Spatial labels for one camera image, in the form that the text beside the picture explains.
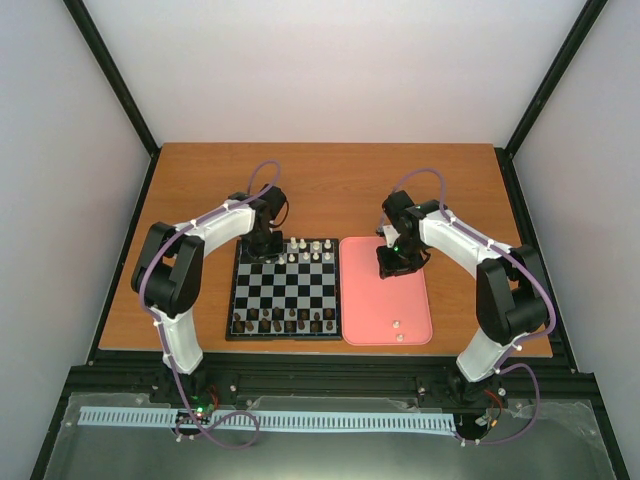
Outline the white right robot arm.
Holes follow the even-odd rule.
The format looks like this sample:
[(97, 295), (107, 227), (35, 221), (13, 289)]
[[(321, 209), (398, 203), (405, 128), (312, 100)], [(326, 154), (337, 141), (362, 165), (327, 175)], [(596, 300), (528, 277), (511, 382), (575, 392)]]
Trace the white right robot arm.
[(541, 258), (528, 245), (496, 242), (457, 219), (437, 200), (415, 203), (404, 190), (382, 204), (388, 224), (378, 229), (386, 244), (376, 249), (382, 279), (421, 270), (435, 249), (476, 282), (478, 330), (447, 375), (452, 401), (469, 405), (522, 342), (550, 327), (555, 311)]

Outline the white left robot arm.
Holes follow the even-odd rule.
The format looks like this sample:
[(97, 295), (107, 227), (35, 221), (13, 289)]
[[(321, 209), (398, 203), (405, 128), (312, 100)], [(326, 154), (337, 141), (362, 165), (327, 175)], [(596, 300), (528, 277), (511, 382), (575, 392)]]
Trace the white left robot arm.
[(208, 378), (196, 368), (203, 359), (193, 310), (199, 296), (205, 258), (239, 238), (251, 260), (272, 260), (284, 252), (283, 234), (274, 223), (288, 206), (283, 191), (266, 185), (256, 195), (237, 192), (199, 218), (153, 224), (145, 238), (131, 287), (153, 319), (163, 363), (177, 372), (172, 388), (186, 402), (201, 400)]

